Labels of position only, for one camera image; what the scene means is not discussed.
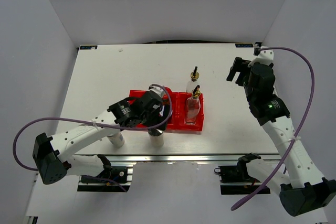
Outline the glass bottle with dark sauce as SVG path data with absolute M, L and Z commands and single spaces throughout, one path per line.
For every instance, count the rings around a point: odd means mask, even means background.
M 198 85 L 198 79 L 199 79 L 198 67 L 195 66 L 193 72 L 191 72 L 190 74 L 190 81 L 186 85 L 186 93 L 193 92 L 193 90 Z

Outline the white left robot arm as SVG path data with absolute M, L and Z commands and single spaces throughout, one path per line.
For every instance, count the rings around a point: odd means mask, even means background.
M 152 85 L 139 98 L 125 98 L 91 121 L 80 122 L 74 129 L 52 136 L 39 134 L 33 159 L 43 184 L 54 184 L 67 175 L 87 175 L 101 182 L 108 180 L 112 166 L 104 155 L 79 155 L 78 151 L 105 137 L 113 138 L 113 144 L 118 145 L 122 143 L 123 130 L 162 131 L 172 113 L 163 106 L 165 95 L 168 95 L 165 88 Z

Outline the silver-top white cylinder canister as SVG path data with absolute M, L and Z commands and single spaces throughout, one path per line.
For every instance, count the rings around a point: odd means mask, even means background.
M 148 130 L 150 142 L 154 147 L 161 147 L 164 144 L 164 131 L 158 129 Z

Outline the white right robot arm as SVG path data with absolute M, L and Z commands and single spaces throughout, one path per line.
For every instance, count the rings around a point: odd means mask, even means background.
M 281 160 L 276 168 L 257 154 L 247 154 L 238 160 L 238 177 L 245 182 L 255 178 L 262 184 L 234 204 L 232 210 L 265 187 L 280 198 L 285 211 L 293 217 L 327 206 L 335 197 L 335 180 L 325 178 L 295 135 L 289 110 L 274 92 L 272 64 L 237 57 L 227 81 L 232 81 L 235 75 L 238 75 L 236 84 L 245 90 L 252 115 L 274 143 Z

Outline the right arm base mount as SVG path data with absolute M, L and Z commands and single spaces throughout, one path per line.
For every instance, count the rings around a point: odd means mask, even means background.
M 221 195 L 249 195 L 253 193 L 261 182 L 247 173 L 247 164 L 261 157 L 249 153 L 238 159 L 236 165 L 222 165 L 214 169 L 219 176 Z

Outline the clear glass bottle gold spout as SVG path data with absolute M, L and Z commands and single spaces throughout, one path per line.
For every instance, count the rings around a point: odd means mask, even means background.
M 184 108 L 184 123 L 185 124 L 195 124 L 196 118 L 199 114 L 201 104 L 200 104 L 200 85 L 197 85 L 196 88 L 191 93 L 191 96 L 185 102 Z

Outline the red-lid sauce jar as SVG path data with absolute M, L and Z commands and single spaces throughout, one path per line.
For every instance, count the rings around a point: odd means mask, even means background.
M 170 105 L 170 101 L 169 101 L 169 98 L 168 98 L 167 94 L 165 94 L 162 97 L 162 104 L 163 104 L 163 106 Z

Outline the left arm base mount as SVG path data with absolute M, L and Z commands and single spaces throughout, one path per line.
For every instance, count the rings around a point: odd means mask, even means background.
M 135 163 L 117 162 L 110 159 L 111 167 L 98 179 L 88 175 L 80 176 L 77 191 L 90 193 L 126 193 L 131 186 Z

